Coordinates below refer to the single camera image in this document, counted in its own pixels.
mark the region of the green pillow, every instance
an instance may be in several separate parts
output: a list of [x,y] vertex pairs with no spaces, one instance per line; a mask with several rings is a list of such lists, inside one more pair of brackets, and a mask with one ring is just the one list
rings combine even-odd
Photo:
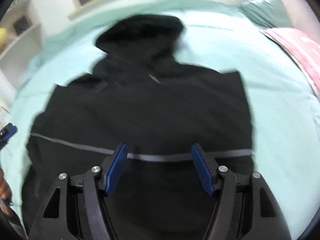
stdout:
[[292,28],[292,22],[281,0],[249,0],[239,6],[255,24],[265,28]]

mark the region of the yellow object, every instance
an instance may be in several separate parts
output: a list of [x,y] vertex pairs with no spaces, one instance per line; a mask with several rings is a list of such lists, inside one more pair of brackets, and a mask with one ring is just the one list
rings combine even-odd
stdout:
[[0,28],[0,47],[4,46],[7,43],[7,30],[5,28]]

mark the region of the gray reflective stripe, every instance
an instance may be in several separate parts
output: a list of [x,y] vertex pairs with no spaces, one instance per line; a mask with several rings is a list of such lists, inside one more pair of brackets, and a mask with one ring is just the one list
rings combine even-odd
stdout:
[[[110,150],[110,149],[105,149],[105,148],[100,148],[100,147],[95,147],[90,145],[77,144],[77,143],[70,143],[60,139],[49,138],[47,136],[37,134],[37,133],[31,133],[31,135],[40,137],[42,139],[45,139],[54,143],[59,143],[69,147],[73,147],[79,150],[97,152],[97,153],[102,153],[107,155],[113,154],[113,150]],[[206,153],[212,154],[214,158],[231,158],[231,157],[251,156],[252,150],[241,149],[241,150],[206,152]],[[128,159],[141,160],[145,162],[183,162],[183,161],[191,160],[192,157],[191,157],[191,153],[171,154],[171,155],[148,155],[148,154],[128,153]]]

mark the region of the black jacket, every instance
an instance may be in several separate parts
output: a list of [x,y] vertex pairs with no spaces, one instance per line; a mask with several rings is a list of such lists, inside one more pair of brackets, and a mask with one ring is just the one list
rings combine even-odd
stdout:
[[[123,20],[98,38],[96,46],[108,56],[93,74],[57,86],[46,111],[35,119],[28,143],[33,167],[24,185],[25,223],[32,221],[28,212],[34,213],[25,202],[34,194],[35,178],[41,178],[44,195],[60,173],[72,176],[99,165],[105,154],[97,148],[115,149],[125,142],[129,152],[145,155],[190,153],[193,143],[205,151],[251,149],[250,113],[239,73],[177,63],[172,52],[182,30],[175,17]],[[129,163],[111,204],[116,231],[124,239],[198,236],[210,204],[192,163]],[[251,158],[238,158],[237,167],[235,172],[250,173]],[[159,200],[150,192],[164,195]],[[174,214],[172,221],[166,212]]]

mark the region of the mint green bed sheet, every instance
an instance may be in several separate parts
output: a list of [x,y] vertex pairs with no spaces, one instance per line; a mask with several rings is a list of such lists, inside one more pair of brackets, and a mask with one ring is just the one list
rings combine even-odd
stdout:
[[101,11],[47,43],[30,63],[13,105],[11,122],[19,131],[0,155],[15,211],[21,217],[29,132],[55,84],[67,85],[91,72],[105,56],[95,39],[116,21],[138,13],[175,15],[183,21],[178,62],[241,73],[252,113],[255,170],[268,182],[296,239],[320,206],[319,102],[292,60],[237,7],[202,0]]

